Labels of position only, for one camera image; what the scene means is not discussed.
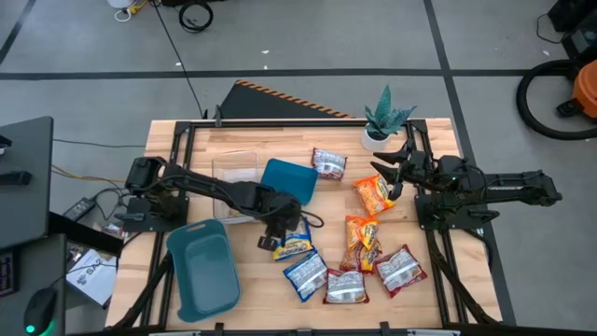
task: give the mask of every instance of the wooden tabletop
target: wooden tabletop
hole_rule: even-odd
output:
[[[436,158],[458,155],[458,146],[449,119],[427,119],[429,138]],[[175,120],[155,120],[147,138],[146,155],[170,156]],[[353,182],[375,175],[369,162],[375,158],[361,143],[360,127],[267,127],[199,129],[190,169],[211,175],[212,159],[234,150],[252,150],[258,156],[259,171],[270,158],[310,166],[314,147],[328,149],[348,157],[346,172],[341,182],[319,179],[307,211],[321,216],[326,225],[312,230],[313,244],[330,268],[338,269],[346,249],[346,215],[365,215]],[[388,151],[398,150],[406,139],[404,133],[392,136]],[[184,153],[185,135],[181,141],[179,160]],[[390,299],[375,275],[366,275],[366,289],[370,303],[333,305],[323,304],[326,289],[319,289],[306,303],[301,303],[295,290],[283,276],[283,269],[296,262],[275,262],[271,253],[257,248],[257,239],[265,226],[252,222],[228,225],[228,234],[241,282],[241,299],[231,311],[201,322],[188,324],[178,319],[180,298],[174,281],[168,329],[214,329],[216,322],[225,323],[225,329],[376,329],[381,321],[391,328],[441,327],[431,261],[424,233],[419,229],[413,197],[415,189],[404,186],[396,206],[380,215],[378,237],[384,254],[408,244],[411,253],[421,263],[429,278],[404,288]],[[213,217],[212,200],[190,195],[188,223]],[[143,289],[149,269],[154,233],[143,233],[127,245],[122,253],[118,279],[110,304],[106,325],[120,320]],[[495,319],[500,319],[493,281],[487,266],[484,246],[461,231],[452,231],[451,239],[463,284],[473,297]],[[441,248],[441,239],[437,237]],[[451,320],[456,321],[454,300],[450,285],[444,279]],[[154,296],[151,323],[157,323],[161,300],[161,284]]]

